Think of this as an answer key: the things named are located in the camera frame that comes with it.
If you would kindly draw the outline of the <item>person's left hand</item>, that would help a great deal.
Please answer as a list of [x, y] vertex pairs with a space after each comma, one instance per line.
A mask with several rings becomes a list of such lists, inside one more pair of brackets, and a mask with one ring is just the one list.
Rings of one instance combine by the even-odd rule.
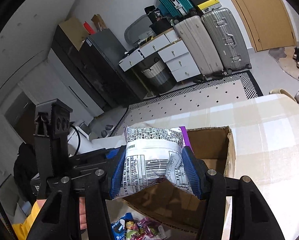
[[[42, 208], [45, 202], [46, 202], [45, 199], [39, 199], [36, 201], [40, 209]], [[85, 211], [84, 197], [79, 198], [79, 221], [80, 221], [81, 230], [86, 230], [87, 224], [86, 224], [86, 211]]]

